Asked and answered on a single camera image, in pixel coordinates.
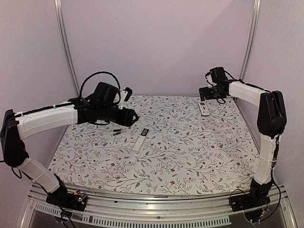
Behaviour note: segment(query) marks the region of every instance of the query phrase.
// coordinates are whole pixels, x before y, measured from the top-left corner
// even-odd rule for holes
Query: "small black object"
[[[130,98],[130,96],[132,95],[133,91],[132,91],[132,89],[130,89],[129,87],[126,87],[126,88],[125,88],[125,91],[127,91],[128,94],[127,94],[127,96],[125,97],[124,101],[128,101],[129,98]]]
[[[144,128],[142,133],[141,133],[141,136],[147,136],[148,132],[149,132],[149,129]]]
[[[119,134],[121,134],[121,132],[116,132],[116,133],[113,134],[113,136],[116,136],[116,135],[119,135]]]

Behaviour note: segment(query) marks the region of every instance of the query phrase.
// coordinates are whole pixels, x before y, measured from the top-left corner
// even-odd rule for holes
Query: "black cable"
[[[226,74],[228,74],[232,79],[235,80],[235,78],[234,78],[228,71],[224,70],[224,72],[225,72]]]
[[[230,196],[229,196],[229,202],[230,202],[230,199],[231,199],[232,194],[233,194],[235,191],[240,191],[240,192],[242,192],[244,195],[246,195],[246,193],[245,193],[243,190],[241,190],[241,189],[235,189],[235,190],[232,191],[232,193],[231,193]]]
[[[67,218],[68,218],[68,220],[70,221],[70,223],[72,224],[73,228],[76,228],[75,225],[74,225],[74,223],[72,222],[71,218],[70,218],[69,216],[67,216]],[[62,215],[62,213],[61,213],[61,224],[64,225],[66,228],[69,228],[69,227],[65,224],[65,222],[63,221],[63,215]]]
[[[22,179],[22,173],[21,173],[21,171],[20,171],[20,170],[18,170],[18,171],[19,171],[19,175],[20,175],[20,176],[18,176],[18,174],[17,174],[17,173],[15,173],[15,171],[14,171],[14,168],[13,168],[13,167],[11,168],[11,170],[12,170],[12,172],[15,174],[15,176],[16,176],[16,177],[18,177],[19,179]]]
[[[221,105],[226,104],[226,101],[223,98],[217,98],[217,102]]]
[[[118,90],[119,90],[119,91],[118,91],[119,100],[118,100],[118,102],[114,103],[114,105],[119,104],[119,102],[120,102],[120,100],[121,100],[121,95],[120,95],[120,84],[119,84],[119,81],[118,81],[117,77],[116,77],[114,74],[112,74],[112,73],[110,73],[110,72],[107,72],[107,71],[98,71],[98,72],[96,72],[96,73],[90,75],[89,77],[87,77],[87,78],[84,80],[84,82],[82,83],[81,87],[80,87],[79,98],[82,97],[82,91],[83,91],[83,89],[84,89],[84,86],[85,86],[86,82],[87,82],[90,78],[92,78],[92,77],[94,77],[95,75],[98,75],[98,74],[111,75],[111,76],[115,79],[115,81],[116,81],[116,83],[117,83],[117,86],[118,86]]]
[[[257,85],[253,85],[253,84],[244,82],[242,79],[238,79],[237,81],[239,81],[240,83],[245,84],[245,85],[247,85],[247,86],[250,86],[250,87],[253,87],[253,88],[257,88],[257,89],[260,89],[260,90],[264,90],[265,92],[271,93],[270,90],[263,89],[263,88],[261,88],[261,87],[259,87],[259,86],[257,86]]]

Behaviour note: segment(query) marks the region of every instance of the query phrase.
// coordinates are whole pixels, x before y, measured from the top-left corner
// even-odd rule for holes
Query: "patterned table surface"
[[[131,128],[111,123],[71,125],[49,170],[66,183],[142,194],[189,195],[249,189],[258,151],[235,102],[198,97],[133,96],[140,120]],[[138,154],[143,128],[150,129]],[[113,136],[114,129],[122,134]]]

